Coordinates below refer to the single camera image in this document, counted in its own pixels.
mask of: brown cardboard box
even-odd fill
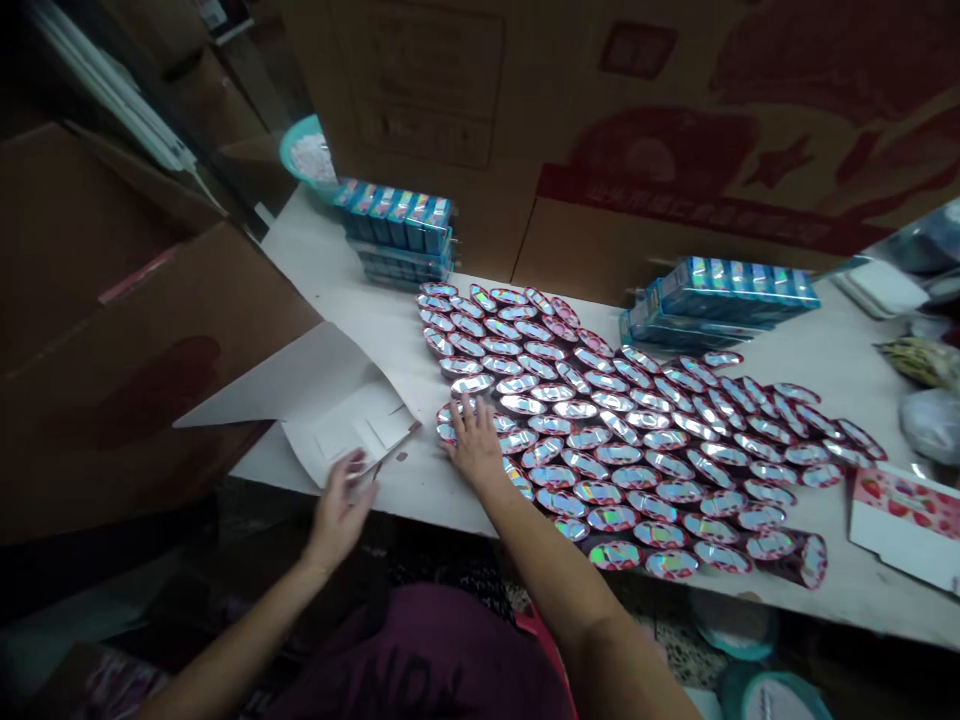
[[[945,4],[280,6],[338,171],[455,198],[467,272],[612,302],[682,253],[823,269],[960,194]]]

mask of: person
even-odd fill
[[[357,609],[267,717],[694,720],[653,637],[597,569],[507,477],[482,399],[452,413],[444,447],[476,492],[556,642],[575,708],[540,644],[460,589],[414,583],[392,591],[372,632]],[[142,707],[140,720],[220,720],[236,713],[294,621],[356,545],[377,492],[358,491],[363,454],[330,472],[295,565],[236,624]]]

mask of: purple shirt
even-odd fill
[[[357,611],[270,709],[305,718],[572,718],[537,641],[472,595],[443,585],[394,590],[383,628]]]

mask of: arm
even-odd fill
[[[297,563],[239,622],[150,698],[138,720],[219,720],[237,710],[297,617],[357,544],[377,493],[376,483],[371,483],[350,504],[356,479],[348,476],[362,469],[360,450],[333,466]]]
[[[533,505],[503,470],[493,408],[453,413],[450,459],[473,486],[550,629],[571,680],[577,710],[605,720],[697,720],[652,638],[640,632],[590,561]]]

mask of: table surface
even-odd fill
[[[343,229],[318,214],[301,187],[277,218],[262,248],[328,321],[336,323],[393,382],[423,423],[382,463],[375,508],[465,532],[495,537],[483,508],[457,476],[434,432],[437,410],[449,401],[447,381],[427,351],[410,295],[368,283],[343,240]],[[484,278],[454,274],[466,288]],[[823,308],[743,346],[745,362],[727,374],[761,384],[794,382],[823,397],[828,417],[847,417],[873,435],[890,461],[909,469],[916,461],[899,429],[900,398],[911,388],[872,347],[897,337],[902,325],[871,320],[832,283],[817,285]],[[567,298],[583,325],[619,345],[620,308]],[[275,426],[232,474],[306,493],[319,493]],[[843,485],[799,490],[788,524],[827,540],[830,567],[811,592],[765,573],[750,577],[712,568],[683,581],[726,595],[745,596],[833,622],[960,650],[960,603],[946,593],[882,564],[847,540],[850,500]]]

